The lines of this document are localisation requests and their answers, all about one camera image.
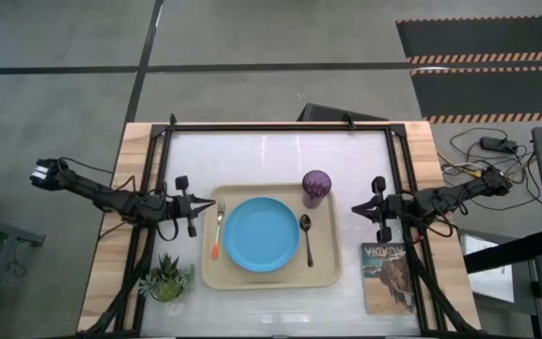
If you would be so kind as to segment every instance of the orange striped tape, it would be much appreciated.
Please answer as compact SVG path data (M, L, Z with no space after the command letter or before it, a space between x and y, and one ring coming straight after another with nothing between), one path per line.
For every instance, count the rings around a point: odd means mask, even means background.
M433 124L542 121L542 113L452 114L423 118Z
M516 20L516 19L537 19L537 18L542 18L542 15L494 16L494 17L472 17L472 18L403 19L403 20L397 20L396 24L421 23L421 22L442 22L442 21Z
M445 64L465 62L507 62L542 60L542 52L484 53L470 55L413 56L406 59L412 64Z
M456 68L456 69L445 69L445 70L436 70L436 69L415 69L411 70L409 73L411 75L419 74L447 74L447 73L505 73L505 72L542 72L542 66L533 66L533 67L484 67L484 68Z

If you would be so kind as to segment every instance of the purple cup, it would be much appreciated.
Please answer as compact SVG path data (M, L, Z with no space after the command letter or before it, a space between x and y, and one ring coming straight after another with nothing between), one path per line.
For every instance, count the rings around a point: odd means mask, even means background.
M308 208L316 208L331 190L331 179L318 169L312 170L302 178L302 203Z

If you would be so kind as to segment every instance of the concrete floor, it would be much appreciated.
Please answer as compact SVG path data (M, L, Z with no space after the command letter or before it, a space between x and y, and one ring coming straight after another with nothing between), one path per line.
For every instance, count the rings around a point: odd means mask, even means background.
M153 3L1 0L0 67L136 65ZM536 14L542 0L167 0L151 64L404 61L397 19ZM5 282L0 338L74 332L102 214L70 193L31 187L28 175L38 158L61 155L112 169L134 80L0 75L0 220L47 234L42 248L19 251L28 274ZM306 102L421 119L406 71L351 71L149 74L135 120L172 112L180 121L293 121ZM522 142L533 125L500 128ZM448 137L470 127L434 127L438 148L455 158ZM527 199L519 188L503 204ZM542 228L535 203L508 213L469 208L456 217L464 229L521 236ZM525 317L480 311L490 332L532 334Z

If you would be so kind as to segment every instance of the blue plate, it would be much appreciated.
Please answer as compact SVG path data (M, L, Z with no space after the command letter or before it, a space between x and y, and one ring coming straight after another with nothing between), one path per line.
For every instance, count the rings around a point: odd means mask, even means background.
M235 264L252 272L269 272L296 254L300 229L288 206L271 198L254 198L231 212L224 238Z

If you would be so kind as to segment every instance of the fork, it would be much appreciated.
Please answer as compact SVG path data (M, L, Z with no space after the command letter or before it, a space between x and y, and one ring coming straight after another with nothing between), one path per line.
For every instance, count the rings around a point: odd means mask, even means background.
M225 217L225 201L222 199L219 200L216 206L217 206L216 218L218 220L218 223L216 224L216 236L215 236L215 246L213 247L213 259L218 258L218 235L221 229L221 221L223 221L223 218Z

